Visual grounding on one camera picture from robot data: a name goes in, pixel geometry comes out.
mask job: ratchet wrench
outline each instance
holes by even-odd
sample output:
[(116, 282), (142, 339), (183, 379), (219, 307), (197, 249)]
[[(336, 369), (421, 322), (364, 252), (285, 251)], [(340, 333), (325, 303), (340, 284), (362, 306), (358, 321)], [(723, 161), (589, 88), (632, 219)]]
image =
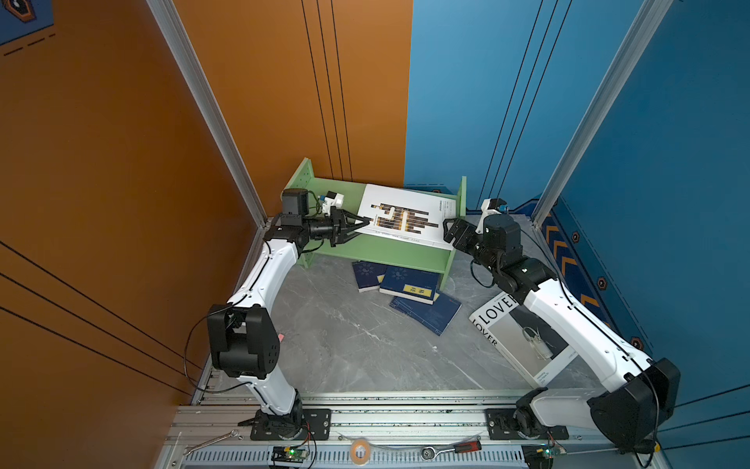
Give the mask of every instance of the ratchet wrench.
[(419, 454), (421, 454), (422, 459), (425, 461), (432, 461), (435, 459), (438, 455), (443, 454), (444, 452), (472, 452), (472, 451), (479, 451), (482, 449), (482, 444), (479, 443), (479, 440), (474, 441), (467, 441), (466, 443), (459, 443), (452, 446), (441, 446), (439, 448), (435, 448), (434, 446), (425, 446), (421, 449)]

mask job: blue wall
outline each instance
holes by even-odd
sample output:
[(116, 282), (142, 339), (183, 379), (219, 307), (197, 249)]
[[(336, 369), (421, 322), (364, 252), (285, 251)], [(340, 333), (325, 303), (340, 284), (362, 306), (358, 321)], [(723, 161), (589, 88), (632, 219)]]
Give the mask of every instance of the blue wall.
[(500, 192), (511, 206), (540, 194), (640, 7), (641, 0), (415, 0), (405, 184), (455, 191), (468, 176), (469, 209), (482, 186), (481, 198)]
[[(750, 4), (674, 2), (562, 193), (648, 335), (678, 404), (750, 383)], [(676, 410), (662, 446), (750, 434), (750, 389)], [(747, 440), (667, 451), (744, 461)]]
[(24, 23), (10, 11), (0, 5), (0, 45), (14, 41), (32, 32), (39, 31), (54, 24), (52, 18), (52, 0), (36, 0), (31, 3), (36, 18)]

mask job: red screwdriver handle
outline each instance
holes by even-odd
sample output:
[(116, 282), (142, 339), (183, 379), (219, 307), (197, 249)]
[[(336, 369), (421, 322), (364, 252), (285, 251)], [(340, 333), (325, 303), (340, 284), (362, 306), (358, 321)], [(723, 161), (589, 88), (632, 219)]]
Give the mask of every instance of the red screwdriver handle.
[(459, 443), (453, 446), (456, 452), (472, 452), (479, 451), (482, 449), (482, 444), (479, 441), (467, 441), (466, 443)]

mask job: wrench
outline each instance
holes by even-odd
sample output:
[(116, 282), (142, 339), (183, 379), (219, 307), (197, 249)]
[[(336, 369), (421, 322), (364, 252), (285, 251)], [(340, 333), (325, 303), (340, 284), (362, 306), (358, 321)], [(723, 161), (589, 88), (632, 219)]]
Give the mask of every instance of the wrench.
[(219, 441), (226, 440), (227, 438), (233, 438), (239, 436), (238, 430), (232, 430), (227, 434), (223, 434), (220, 437), (212, 438), (211, 440), (205, 441), (201, 444), (198, 444), (196, 446), (190, 446), (188, 448), (185, 448), (185, 454), (184, 456), (187, 458), (192, 452), (197, 451), (198, 449), (203, 449), (206, 446), (211, 446), (214, 443), (218, 443)]
[(444, 446), (440, 449), (435, 449), (434, 446), (425, 446), (421, 449), (419, 454), (421, 454), (422, 459), (424, 459), (425, 461), (432, 461), (438, 455), (441, 455), (444, 452), (472, 452), (479, 451), (480, 449), (482, 449), (482, 444), (477, 440), (467, 441), (466, 443), (459, 443), (453, 446)]

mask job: chevron pattern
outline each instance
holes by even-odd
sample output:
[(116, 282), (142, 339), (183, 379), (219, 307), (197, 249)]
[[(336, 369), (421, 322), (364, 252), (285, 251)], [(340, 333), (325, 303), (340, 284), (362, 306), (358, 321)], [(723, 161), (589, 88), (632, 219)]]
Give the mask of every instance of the chevron pattern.
[(607, 324), (612, 324), (609, 314), (602, 307), (603, 301), (599, 296), (599, 291), (584, 271), (575, 250), (571, 248), (575, 245), (562, 230), (553, 213), (547, 215), (541, 226), (541, 232), (571, 293), (579, 298), (581, 304), (585, 305), (596, 317)]

